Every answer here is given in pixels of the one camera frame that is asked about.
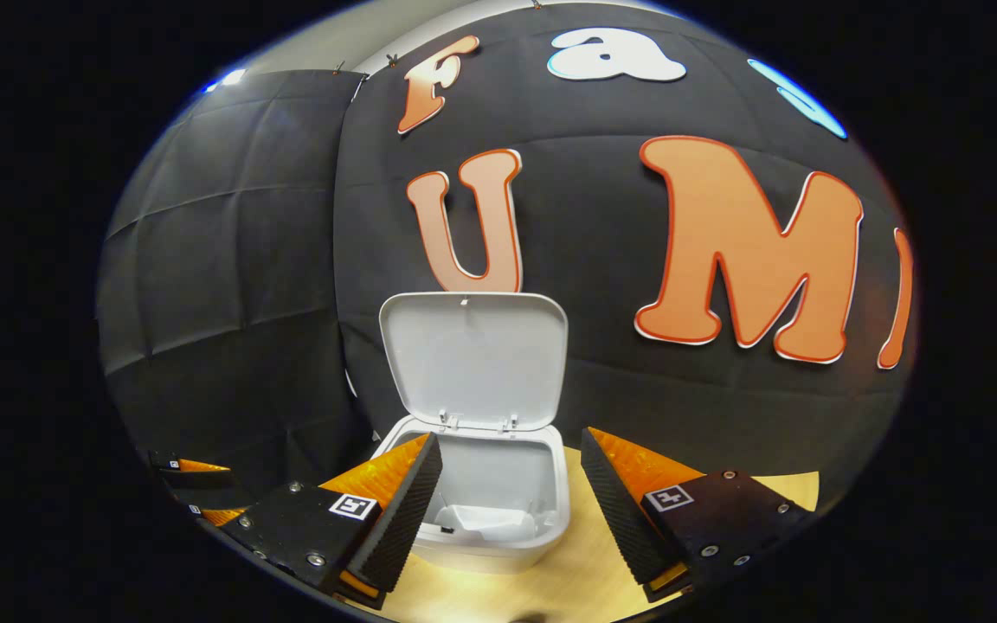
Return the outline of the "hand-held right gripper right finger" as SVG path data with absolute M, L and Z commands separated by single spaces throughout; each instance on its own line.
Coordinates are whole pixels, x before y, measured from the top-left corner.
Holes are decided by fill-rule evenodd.
M 614 543 L 650 603 L 735 580 L 814 512 L 739 470 L 701 473 L 597 428 L 581 465 Z

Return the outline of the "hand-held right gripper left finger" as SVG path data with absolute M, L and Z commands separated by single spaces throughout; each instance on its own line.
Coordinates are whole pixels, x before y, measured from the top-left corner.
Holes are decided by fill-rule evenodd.
M 442 467 L 438 437 L 419 435 L 322 485 L 282 486 L 219 530 L 302 587 L 379 610 L 402 575 Z

